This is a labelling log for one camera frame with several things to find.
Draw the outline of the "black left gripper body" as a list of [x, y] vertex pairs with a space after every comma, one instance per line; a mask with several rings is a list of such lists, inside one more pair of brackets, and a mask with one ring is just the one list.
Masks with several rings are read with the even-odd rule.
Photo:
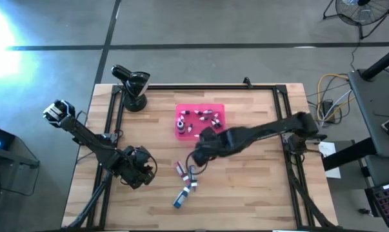
[[130, 187], [131, 182], [137, 179], [145, 179], [146, 173], [149, 171], [149, 165], [136, 166], [131, 157], [133, 150], [120, 151], [117, 150], [119, 159], [116, 164], [116, 172]]

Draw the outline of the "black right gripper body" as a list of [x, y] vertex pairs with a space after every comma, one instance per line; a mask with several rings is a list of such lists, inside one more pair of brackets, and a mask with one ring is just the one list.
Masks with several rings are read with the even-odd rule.
[[233, 155], [246, 148], [246, 128], [233, 127], [216, 134], [213, 150], [220, 155]]

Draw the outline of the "large purple food coloring bottle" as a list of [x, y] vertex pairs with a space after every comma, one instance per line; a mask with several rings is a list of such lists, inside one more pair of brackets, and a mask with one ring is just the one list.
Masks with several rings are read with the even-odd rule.
[[189, 172], [188, 172], [188, 176], [189, 176], [189, 179], [190, 179], [190, 187], [196, 191], [197, 187], [198, 187], [198, 179], [197, 177], [194, 175], [195, 173], [195, 166], [194, 165], [190, 165], [189, 166]]

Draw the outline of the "large blue food coloring bottle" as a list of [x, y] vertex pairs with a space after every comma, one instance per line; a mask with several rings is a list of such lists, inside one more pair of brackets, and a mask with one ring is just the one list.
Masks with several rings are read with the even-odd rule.
[[184, 201], [187, 199], [189, 192], [190, 192], [190, 186], [184, 187], [183, 190], [178, 194], [178, 196], [174, 200], [173, 206], [179, 209], [183, 205]]

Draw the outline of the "pink plastic bin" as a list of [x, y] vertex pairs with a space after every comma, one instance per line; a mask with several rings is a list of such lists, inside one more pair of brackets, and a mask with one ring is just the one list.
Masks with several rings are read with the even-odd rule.
[[[190, 114], [189, 115], [183, 115], [185, 118], [184, 124], [185, 124], [185, 133], [184, 134], [179, 134], [177, 132], [177, 121], [180, 121], [180, 116], [181, 116], [181, 111], [184, 110], [189, 110]], [[202, 116], [196, 115], [194, 113], [194, 110], [199, 110], [201, 112], [205, 110], [212, 110], [213, 113], [211, 114], [203, 114]], [[212, 125], [212, 119], [214, 117], [214, 114], [218, 113], [218, 120], [221, 124], [221, 128], [215, 128]], [[207, 116], [209, 119], [207, 121], [200, 121], [200, 117]], [[189, 124], [193, 124], [194, 127], [190, 133], [187, 132], [187, 127]], [[224, 104], [178, 104], [175, 107], [175, 137], [178, 140], [196, 140], [197, 138], [194, 137], [194, 135], [199, 135], [203, 129], [206, 127], [212, 127], [213, 130], [216, 133], [220, 133], [223, 130], [226, 129], [226, 119], [225, 119], [225, 106]]]

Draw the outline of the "black desk lamp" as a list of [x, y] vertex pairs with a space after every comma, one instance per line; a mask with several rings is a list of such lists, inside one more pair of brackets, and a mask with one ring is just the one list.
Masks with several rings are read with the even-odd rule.
[[123, 106], [132, 112], [141, 111], [147, 104], [145, 91], [149, 86], [150, 74], [146, 72], [132, 72], [116, 64], [111, 69], [112, 75], [118, 78], [125, 89]]

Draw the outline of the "white paper sheet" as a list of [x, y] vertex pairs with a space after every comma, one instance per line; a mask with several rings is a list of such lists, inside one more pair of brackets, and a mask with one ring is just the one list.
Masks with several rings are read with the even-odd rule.
[[[322, 158], [327, 158], [330, 155], [333, 155], [336, 152], [335, 144], [333, 142], [320, 142], [318, 145], [319, 151]], [[331, 179], [340, 179], [341, 173], [339, 168], [334, 168], [328, 171], [325, 171], [326, 177]]]

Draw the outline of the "black power adapter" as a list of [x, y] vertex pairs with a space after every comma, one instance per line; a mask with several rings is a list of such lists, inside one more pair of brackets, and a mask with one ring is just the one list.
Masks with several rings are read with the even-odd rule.
[[336, 123], [336, 118], [334, 115], [335, 108], [336, 106], [334, 106], [334, 102], [331, 99], [327, 99], [321, 103], [321, 119], [324, 120], [325, 123]]

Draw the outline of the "grey metal stand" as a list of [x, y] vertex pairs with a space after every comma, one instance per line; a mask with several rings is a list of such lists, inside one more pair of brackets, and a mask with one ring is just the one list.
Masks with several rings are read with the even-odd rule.
[[[7, 191], [9, 193], [16, 193], [25, 197], [30, 197], [35, 192], [35, 187], [37, 184], [39, 171], [40, 171], [40, 161], [39, 159], [29, 150], [29, 148], [23, 143], [11, 145], [10, 150], [2, 150], [0, 148], [0, 161], [8, 162], [10, 164], [10, 175], [9, 178], [4, 184], [1, 183], [0, 177], [0, 191]], [[13, 189], [14, 181], [17, 178], [17, 172], [21, 168], [30, 168], [36, 169], [36, 177], [32, 184], [32, 190], [29, 193], [23, 193]]]

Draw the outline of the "black desk leg beam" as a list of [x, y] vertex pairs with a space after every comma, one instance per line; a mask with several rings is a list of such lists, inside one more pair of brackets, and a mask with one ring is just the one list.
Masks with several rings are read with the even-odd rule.
[[369, 155], [376, 155], [376, 149], [371, 138], [357, 142], [343, 150], [337, 151], [323, 158], [325, 171], [338, 168], [349, 162], [359, 160]]

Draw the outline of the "grey desk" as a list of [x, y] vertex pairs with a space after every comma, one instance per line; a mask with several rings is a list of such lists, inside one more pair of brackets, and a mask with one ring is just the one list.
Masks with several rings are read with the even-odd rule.
[[366, 81], [359, 72], [351, 72], [349, 80], [377, 154], [389, 157], [389, 135], [382, 128], [389, 120], [389, 73]]

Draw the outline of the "backlit keyboard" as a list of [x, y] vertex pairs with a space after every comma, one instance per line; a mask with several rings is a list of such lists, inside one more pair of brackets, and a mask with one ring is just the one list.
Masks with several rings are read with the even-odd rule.
[[364, 190], [373, 217], [381, 217], [389, 227], [389, 184]]

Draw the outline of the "black desk pole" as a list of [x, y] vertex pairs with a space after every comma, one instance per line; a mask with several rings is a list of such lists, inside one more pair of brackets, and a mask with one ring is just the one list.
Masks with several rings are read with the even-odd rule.
[[372, 81], [372, 79], [383, 70], [389, 67], [389, 53], [380, 58], [376, 63], [371, 65], [368, 69], [361, 73], [361, 78], [366, 81]]

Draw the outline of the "black floor fan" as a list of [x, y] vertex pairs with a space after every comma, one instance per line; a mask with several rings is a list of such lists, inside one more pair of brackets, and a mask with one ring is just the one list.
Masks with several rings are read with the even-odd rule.
[[389, 16], [389, 0], [330, 0], [323, 20], [338, 17], [356, 26], [359, 39], [369, 37]]

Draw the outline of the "black aluminium table frame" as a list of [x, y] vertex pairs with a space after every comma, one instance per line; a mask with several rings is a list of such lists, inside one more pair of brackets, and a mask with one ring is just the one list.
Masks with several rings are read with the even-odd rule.
[[295, 229], [296, 218], [278, 137], [262, 140], [242, 153], [211, 162], [199, 187], [177, 209], [183, 189], [174, 164], [192, 151], [192, 141], [176, 139], [178, 104], [219, 103], [229, 126], [256, 126], [287, 113], [307, 111], [302, 84], [169, 85], [146, 91], [143, 111], [119, 112], [120, 96], [111, 84], [94, 88], [86, 125], [95, 133], [123, 131], [119, 147], [142, 145], [154, 156], [158, 172], [151, 184], [132, 189], [112, 181], [110, 196], [101, 199], [85, 230], [195, 231]]

